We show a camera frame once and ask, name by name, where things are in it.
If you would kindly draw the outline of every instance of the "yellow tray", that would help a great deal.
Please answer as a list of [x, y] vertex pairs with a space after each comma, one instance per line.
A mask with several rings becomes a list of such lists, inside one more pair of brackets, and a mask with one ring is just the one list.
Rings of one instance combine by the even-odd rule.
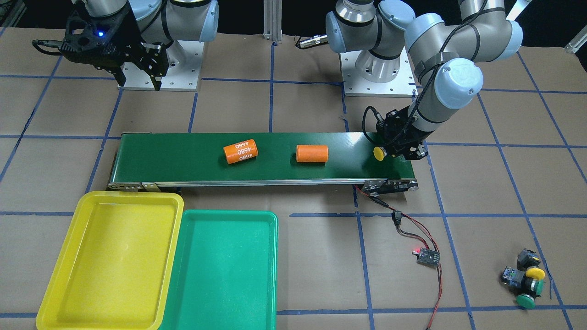
[[41, 303], [39, 330], [155, 330], [180, 229], [176, 194], [94, 191], [79, 201]]

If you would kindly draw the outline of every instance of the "black background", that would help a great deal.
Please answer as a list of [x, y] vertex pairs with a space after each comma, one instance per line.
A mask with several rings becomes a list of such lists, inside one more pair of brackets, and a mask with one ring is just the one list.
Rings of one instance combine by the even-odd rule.
[[[18, 24], [22, 28], [63, 29], [72, 10], [71, 0], [23, 0], [27, 12]], [[230, 34], [263, 33], [263, 0], [218, 0], [218, 31]], [[446, 24], [461, 22], [457, 0], [404, 0], [416, 16], [435, 12]], [[325, 33], [325, 16], [336, 0], [283, 0], [282, 29], [287, 35], [314, 36]], [[506, 11], [515, 0], [505, 0]], [[524, 30], [522, 45], [564, 47], [587, 25], [587, 0], [534, 0], [516, 19]], [[587, 46], [577, 53], [587, 69]]]

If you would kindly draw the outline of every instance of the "tiled floor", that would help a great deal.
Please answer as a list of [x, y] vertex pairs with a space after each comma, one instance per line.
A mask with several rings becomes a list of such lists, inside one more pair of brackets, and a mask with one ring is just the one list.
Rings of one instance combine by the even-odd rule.
[[[219, 35], [200, 92], [119, 92], [104, 72], [0, 36], [0, 329], [32, 330], [78, 199], [103, 190], [123, 132], [351, 132], [363, 109], [410, 99], [342, 95], [336, 54], [293, 37]], [[428, 139], [420, 190], [386, 200], [425, 223], [442, 250], [433, 329], [585, 329], [587, 73], [562, 49], [480, 63], [484, 89]], [[373, 128], [373, 121], [367, 122]], [[417, 242], [350, 186], [185, 188], [186, 208], [279, 217], [278, 329], [423, 329], [436, 273]], [[415, 227], [404, 225], [405, 230]], [[553, 293], [524, 311], [499, 282], [537, 249]]]

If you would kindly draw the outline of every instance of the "green tray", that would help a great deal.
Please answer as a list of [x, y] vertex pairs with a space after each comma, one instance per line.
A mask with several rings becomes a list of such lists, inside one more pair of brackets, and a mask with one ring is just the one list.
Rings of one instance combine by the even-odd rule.
[[187, 210], [160, 330], [274, 330], [278, 220]]
[[[223, 147], [254, 139], [259, 156], [228, 164]], [[298, 144], [326, 144], [328, 162], [297, 163]], [[362, 133], [196, 133], [122, 135], [109, 187], [363, 184], [366, 180], [415, 181], [403, 157], [377, 161]]]

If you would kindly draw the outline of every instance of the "orange cylinder with printed numbers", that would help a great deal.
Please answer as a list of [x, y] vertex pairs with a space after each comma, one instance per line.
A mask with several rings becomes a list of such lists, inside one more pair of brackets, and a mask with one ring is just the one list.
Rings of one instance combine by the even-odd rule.
[[224, 154], [226, 155], [226, 161], [228, 164], [234, 164], [258, 156], [259, 151], [257, 150], [255, 140], [250, 139], [231, 144], [230, 146], [225, 146]]
[[296, 150], [298, 163], [326, 163], [328, 161], [328, 146], [298, 145]]

